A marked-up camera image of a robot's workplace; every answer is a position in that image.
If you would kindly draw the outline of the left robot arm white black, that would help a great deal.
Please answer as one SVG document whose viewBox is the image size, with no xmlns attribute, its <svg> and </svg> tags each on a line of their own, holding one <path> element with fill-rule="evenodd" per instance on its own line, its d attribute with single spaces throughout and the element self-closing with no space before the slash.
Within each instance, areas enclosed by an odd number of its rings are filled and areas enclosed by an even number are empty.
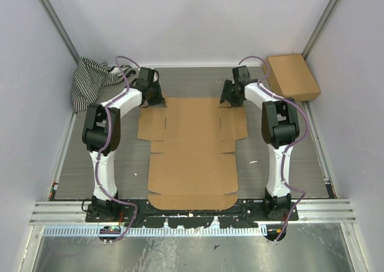
<svg viewBox="0 0 384 272">
<path fill-rule="evenodd" d="M 143 104 L 164 104 L 159 72 L 142 67 L 139 75 L 110 100 L 92 103 L 86 110 L 82 142 L 91 156 L 94 191 L 87 213 L 107 222 L 114 222 L 125 202 L 118 199 L 115 183 L 115 152 L 121 141 L 121 119 Z"/>
</svg>

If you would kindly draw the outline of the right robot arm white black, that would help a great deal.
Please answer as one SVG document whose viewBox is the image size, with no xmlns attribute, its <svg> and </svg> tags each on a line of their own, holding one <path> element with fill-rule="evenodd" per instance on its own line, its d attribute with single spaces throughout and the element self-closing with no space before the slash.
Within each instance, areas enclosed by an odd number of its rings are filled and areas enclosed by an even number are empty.
<svg viewBox="0 0 384 272">
<path fill-rule="evenodd" d="M 293 143 L 300 134 L 297 109 L 252 79 L 247 66 L 232 69 L 232 80 L 225 80 L 220 103 L 241 107 L 248 100 L 262 113 L 261 134 L 269 150 L 269 178 L 263 197 L 263 212 L 278 220 L 290 210 L 292 194 L 289 181 Z"/>
</svg>

